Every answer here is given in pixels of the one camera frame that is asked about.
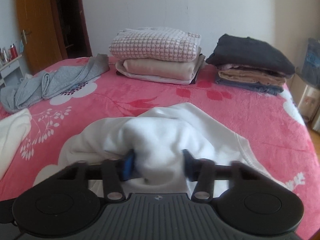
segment dark doorway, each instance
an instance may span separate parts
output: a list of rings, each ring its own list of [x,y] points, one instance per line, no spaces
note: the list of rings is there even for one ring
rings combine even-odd
[[[64,58],[92,56],[82,0],[52,0],[52,15]]]

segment wooden floor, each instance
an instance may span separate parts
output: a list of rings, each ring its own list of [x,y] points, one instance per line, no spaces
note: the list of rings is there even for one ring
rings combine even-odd
[[[313,145],[315,146],[316,153],[318,155],[318,160],[320,161],[320,134],[313,131],[309,126],[308,126],[308,131],[310,133]]]

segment floral blanket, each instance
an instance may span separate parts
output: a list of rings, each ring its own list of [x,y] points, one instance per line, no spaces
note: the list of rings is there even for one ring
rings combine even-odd
[[[88,58],[63,65],[84,65]],[[39,171],[57,164],[67,139],[105,117],[137,116],[155,106],[190,102],[229,129],[247,138],[258,161],[284,182],[304,203],[297,230],[308,239],[320,226],[320,168],[307,128],[285,88],[278,96],[213,83],[215,68],[206,66],[194,85],[182,86],[129,79],[110,71],[29,108],[31,132],[21,143],[0,181],[0,200],[17,197],[32,187]],[[9,114],[0,106],[0,119]]]

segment houndstooth garment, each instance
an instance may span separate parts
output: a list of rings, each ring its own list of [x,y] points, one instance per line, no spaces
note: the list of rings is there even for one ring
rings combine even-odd
[[[124,29],[112,41],[110,52],[119,59],[155,58],[193,61],[201,36],[168,27]]]

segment wall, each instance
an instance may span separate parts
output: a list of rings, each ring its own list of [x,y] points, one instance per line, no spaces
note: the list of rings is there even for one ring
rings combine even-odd
[[[209,56],[224,33],[265,40],[296,65],[308,37],[320,37],[320,0],[83,0],[92,53],[124,28],[168,26],[202,35]]]
[[[9,49],[10,45],[14,43],[19,53],[21,37],[17,21],[16,1],[0,0],[0,5],[0,47]],[[24,57],[19,59],[19,63],[23,75],[29,73]]]

